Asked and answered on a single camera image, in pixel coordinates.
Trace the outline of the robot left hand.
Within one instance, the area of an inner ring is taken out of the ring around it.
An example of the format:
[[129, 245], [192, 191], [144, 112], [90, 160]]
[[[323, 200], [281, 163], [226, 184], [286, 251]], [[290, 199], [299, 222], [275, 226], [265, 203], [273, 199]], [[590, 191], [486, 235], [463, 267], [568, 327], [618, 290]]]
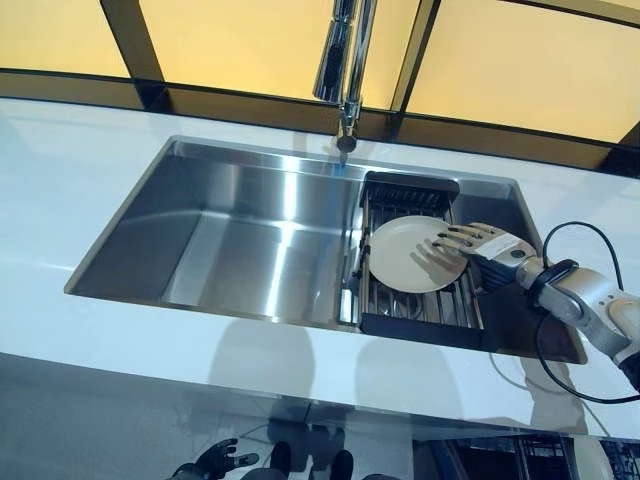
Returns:
[[170, 479], [224, 479], [229, 472], [253, 466], [259, 461], [257, 453], [237, 455], [237, 445], [237, 438], [215, 443], [195, 462], [180, 465]]

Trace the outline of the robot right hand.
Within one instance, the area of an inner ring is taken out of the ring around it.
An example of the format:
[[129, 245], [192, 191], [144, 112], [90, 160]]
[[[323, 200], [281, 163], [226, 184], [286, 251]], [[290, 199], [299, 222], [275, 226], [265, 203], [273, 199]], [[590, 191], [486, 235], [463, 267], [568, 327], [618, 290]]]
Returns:
[[432, 245], [472, 262], [480, 271], [486, 291], [512, 283], [529, 289], [544, 271], [543, 260], [532, 245], [484, 223], [449, 225]]

